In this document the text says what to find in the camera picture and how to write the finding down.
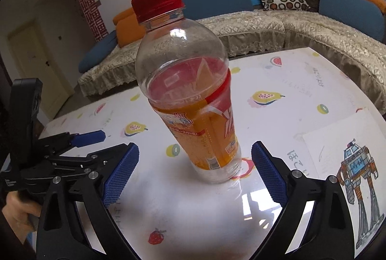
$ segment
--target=robot's blue screen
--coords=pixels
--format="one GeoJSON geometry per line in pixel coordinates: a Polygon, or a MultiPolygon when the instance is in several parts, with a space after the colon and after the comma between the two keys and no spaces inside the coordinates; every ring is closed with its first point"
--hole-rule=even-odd
{"type": "Polygon", "coordinates": [[[352,173],[355,175],[357,174],[361,169],[364,168],[364,163],[362,158],[356,159],[353,163],[350,164],[350,168],[352,169],[352,173]]]}

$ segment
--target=red wall decoration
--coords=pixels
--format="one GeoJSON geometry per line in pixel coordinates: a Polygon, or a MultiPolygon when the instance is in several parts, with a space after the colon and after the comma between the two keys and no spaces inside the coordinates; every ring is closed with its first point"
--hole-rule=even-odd
{"type": "Polygon", "coordinates": [[[97,41],[101,40],[108,32],[98,10],[98,5],[95,0],[79,0],[79,3],[95,39],[97,41]]]}

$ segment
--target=robot drawing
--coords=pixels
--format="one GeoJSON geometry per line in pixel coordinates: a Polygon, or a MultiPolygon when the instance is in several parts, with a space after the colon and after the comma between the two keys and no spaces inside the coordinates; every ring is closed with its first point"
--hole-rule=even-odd
{"type": "Polygon", "coordinates": [[[378,170],[374,159],[371,157],[369,149],[359,147],[355,139],[351,141],[344,150],[344,161],[337,173],[339,183],[346,188],[347,201],[354,204],[354,192],[358,199],[359,206],[359,231],[356,249],[365,244],[370,235],[377,230],[384,219],[384,214],[380,215],[377,196],[375,195],[374,185],[372,184],[371,174],[378,178],[378,170]],[[370,228],[367,223],[365,205],[363,203],[362,192],[360,190],[360,177],[367,180],[371,196],[371,221],[370,228]]]}

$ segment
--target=blue gripper pad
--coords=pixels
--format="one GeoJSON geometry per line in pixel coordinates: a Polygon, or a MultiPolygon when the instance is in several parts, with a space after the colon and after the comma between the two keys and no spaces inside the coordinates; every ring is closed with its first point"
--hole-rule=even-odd
{"type": "Polygon", "coordinates": [[[139,161],[139,148],[132,144],[103,187],[103,204],[108,207],[116,202],[139,161]]]}
{"type": "Polygon", "coordinates": [[[95,132],[76,135],[72,139],[71,145],[80,148],[88,145],[93,145],[94,143],[105,141],[105,139],[105,132],[103,130],[97,130],[95,132]]]}
{"type": "Polygon", "coordinates": [[[252,161],[274,202],[284,207],[288,202],[286,183],[272,163],[272,156],[255,142],[251,150],[252,161]]]}

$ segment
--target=red bottle cap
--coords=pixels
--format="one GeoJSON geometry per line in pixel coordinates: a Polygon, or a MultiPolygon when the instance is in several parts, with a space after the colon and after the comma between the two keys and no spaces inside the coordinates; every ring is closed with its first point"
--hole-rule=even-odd
{"type": "Polygon", "coordinates": [[[185,6],[182,0],[131,0],[131,5],[138,23],[185,6]]]}

